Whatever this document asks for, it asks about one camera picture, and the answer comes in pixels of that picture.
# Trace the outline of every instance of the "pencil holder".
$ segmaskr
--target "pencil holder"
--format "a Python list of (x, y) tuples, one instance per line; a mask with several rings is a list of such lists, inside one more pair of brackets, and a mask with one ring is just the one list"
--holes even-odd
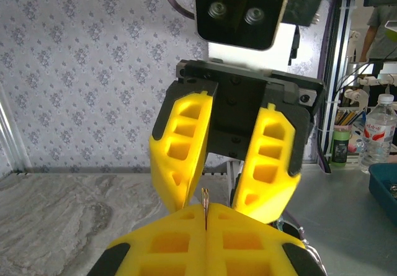
[(343, 167), (347, 161), (347, 148), (350, 140), (352, 125), (334, 126), (331, 143), (331, 158), (329, 163), (333, 166)]

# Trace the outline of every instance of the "marble surface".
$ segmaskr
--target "marble surface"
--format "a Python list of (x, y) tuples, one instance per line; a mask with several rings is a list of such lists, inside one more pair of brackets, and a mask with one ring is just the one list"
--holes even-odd
[[(227, 203), (226, 176), (200, 188)], [(166, 216), (149, 174), (12, 174), (0, 180), (0, 276), (86, 275), (117, 237)]]

